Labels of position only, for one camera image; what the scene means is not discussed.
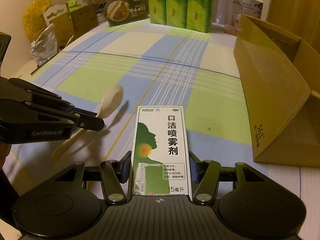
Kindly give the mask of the person's left hand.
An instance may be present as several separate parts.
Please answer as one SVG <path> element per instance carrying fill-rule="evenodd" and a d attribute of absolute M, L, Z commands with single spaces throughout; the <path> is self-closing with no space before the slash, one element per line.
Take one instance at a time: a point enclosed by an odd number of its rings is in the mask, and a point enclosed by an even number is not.
<path fill-rule="evenodd" d="M 11 151 L 11 145 L 0 142 L 0 169 L 2 169 L 7 156 Z"/>

